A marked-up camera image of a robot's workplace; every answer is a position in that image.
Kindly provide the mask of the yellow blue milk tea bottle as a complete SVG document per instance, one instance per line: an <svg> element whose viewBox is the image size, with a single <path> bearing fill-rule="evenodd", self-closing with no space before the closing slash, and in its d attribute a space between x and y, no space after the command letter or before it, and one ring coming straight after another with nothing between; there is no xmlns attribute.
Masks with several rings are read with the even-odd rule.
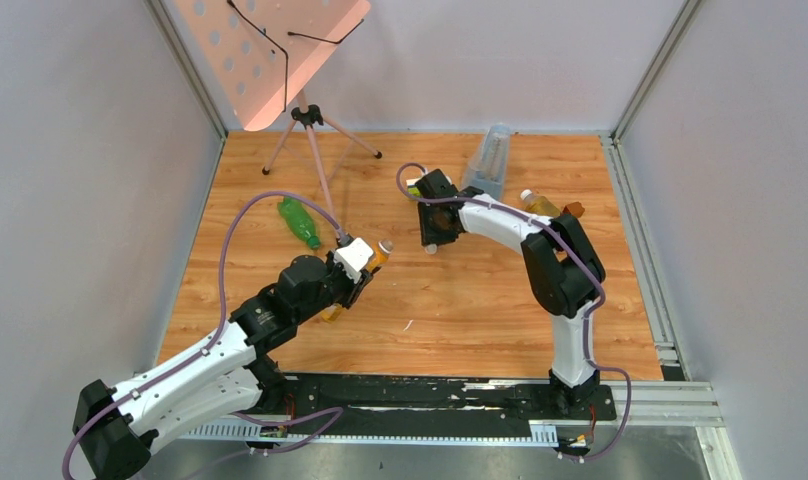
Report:
<svg viewBox="0 0 808 480"><path fill-rule="evenodd" d="M372 270L374 274L387 262L390 254L394 249L394 244L390 239L383 239L375 245L371 245L374 249L375 256L368 266L368 270ZM333 305L321 312L321 318L327 322L335 321L346 309L338 305Z"/></svg>

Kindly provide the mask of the green plastic bottle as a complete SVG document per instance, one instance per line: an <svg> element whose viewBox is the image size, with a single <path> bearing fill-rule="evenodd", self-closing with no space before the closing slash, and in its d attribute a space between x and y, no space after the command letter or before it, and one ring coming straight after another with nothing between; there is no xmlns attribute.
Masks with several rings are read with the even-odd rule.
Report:
<svg viewBox="0 0 808 480"><path fill-rule="evenodd" d="M318 250L321 247L315 221L306 210L303 202L292 197L284 197L277 204L277 210L297 239L311 250Z"/></svg>

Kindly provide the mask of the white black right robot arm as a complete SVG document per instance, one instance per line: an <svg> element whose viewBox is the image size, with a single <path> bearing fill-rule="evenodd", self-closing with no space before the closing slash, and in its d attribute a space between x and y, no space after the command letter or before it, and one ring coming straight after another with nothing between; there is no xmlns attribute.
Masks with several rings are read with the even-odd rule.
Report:
<svg viewBox="0 0 808 480"><path fill-rule="evenodd" d="M460 190L439 169L409 182L405 191L418 193L423 246L448 245L471 233L522 256L531 291L552 322L550 402L564 417L581 414L600 384L592 316L602 303L606 273L578 219L528 213L475 187Z"/></svg>

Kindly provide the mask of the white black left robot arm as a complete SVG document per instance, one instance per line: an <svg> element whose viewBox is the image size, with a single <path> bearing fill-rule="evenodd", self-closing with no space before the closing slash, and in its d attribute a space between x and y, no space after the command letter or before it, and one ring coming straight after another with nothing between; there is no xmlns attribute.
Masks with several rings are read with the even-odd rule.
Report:
<svg viewBox="0 0 808 480"><path fill-rule="evenodd" d="M350 247L325 258L299 256L276 282L165 363L114 385L85 386L72 431L94 476L128 479L177 437L222 415L255 406L278 411L287 389L270 352L312 317L351 307L386 260Z"/></svg>

